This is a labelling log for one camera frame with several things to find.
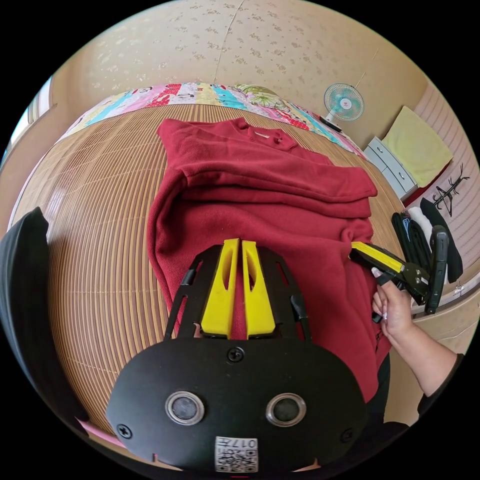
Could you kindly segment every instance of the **screw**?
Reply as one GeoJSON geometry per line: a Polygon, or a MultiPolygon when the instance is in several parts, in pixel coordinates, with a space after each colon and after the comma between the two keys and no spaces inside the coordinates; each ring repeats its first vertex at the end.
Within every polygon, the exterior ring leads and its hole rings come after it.
{"type": "Polygon", "coordinates": [[[240,362],[244,358],[244,351],[241,348],[234,346],[226,353],[226,357],[231,362],[234,362],[234,363],[240,362]]]}
{"type": "Polygon", "coordinates": [[[132,431],[126,425],[123,425],[123,423],[116,426],[116,431],[124,439],[128,440],[132,438],[132,431]]]}
{"type": "Polygon", "coordinates": [[[340,441],[343,444],[347,444],[352,440],[354,433],[351,428],[347,428],[341,435],[340,435],[340,441]]]}

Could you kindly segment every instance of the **black handle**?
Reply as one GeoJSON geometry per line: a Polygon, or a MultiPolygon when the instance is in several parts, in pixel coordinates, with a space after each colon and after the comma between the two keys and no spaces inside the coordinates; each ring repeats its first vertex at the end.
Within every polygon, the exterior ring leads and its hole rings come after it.
{"type": "Polygon", "coordinates": [[[380,321],[382,320],[382,316],[379,315],[379,314],[376,313],[376,312],[373,312],[373,313],[371,314],[371,319],[372,319],[376,324],[379,324],[380,321]]]}
{"type": "Polygon", "coordinates": [[[447,269],[447,252],[449,248],[449,234],[441,225],[435,225],[430,237],[431,261],[429,295],[425,304],[425,313],[434,314],[440,303],[447,269]]]}

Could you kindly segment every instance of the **electric fan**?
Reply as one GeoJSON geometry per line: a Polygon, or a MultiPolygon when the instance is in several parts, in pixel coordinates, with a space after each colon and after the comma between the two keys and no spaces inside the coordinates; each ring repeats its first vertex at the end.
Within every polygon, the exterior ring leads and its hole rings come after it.
{"type": "Polygon", "coordinates": [[[342,129],[333,123],[333,119],[356,120],[364,111],[364,99],[355,87],[346,83],[330,85],[326,89],[323,101],[329,113],[325,118],[322,116],[319,118],[336,132],[341,132],[342,129]]]}

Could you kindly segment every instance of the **white dresser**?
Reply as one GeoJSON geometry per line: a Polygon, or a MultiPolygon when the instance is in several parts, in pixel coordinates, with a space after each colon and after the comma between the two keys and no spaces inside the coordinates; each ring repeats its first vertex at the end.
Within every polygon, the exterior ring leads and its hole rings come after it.
{"type": "Polygon", "coordinates": [[[376,136],[363,153],[382,172],[400,200],[408,198],[418,188],[417,182],[376,136]]]}

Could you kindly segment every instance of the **fan stand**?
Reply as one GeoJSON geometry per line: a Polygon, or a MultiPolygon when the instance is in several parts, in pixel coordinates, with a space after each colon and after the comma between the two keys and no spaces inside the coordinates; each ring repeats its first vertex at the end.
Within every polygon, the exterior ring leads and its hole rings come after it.
{"type": "Polygon", "coordinates": [[[318,119],[327,127],[331,128],[332,130],[335,130],[336,132],[342,131],[342,129],[338,125],[335,125],[331,121],[328,121],[326,118],[323,118],[321,115],[318,116],[318,119]]]}
{"type": "Polygon", "coordinates": [[[318,116],[320,121],[325,124],[327,127],[330,127],[332,130],[335,130],[336,132],[341,132],[342,129],[338,126],[335,125],[335,123],[332,122],[333,119],[332,113],[329,113],[325,118],[323,118],[321,115],[318,116]]]}

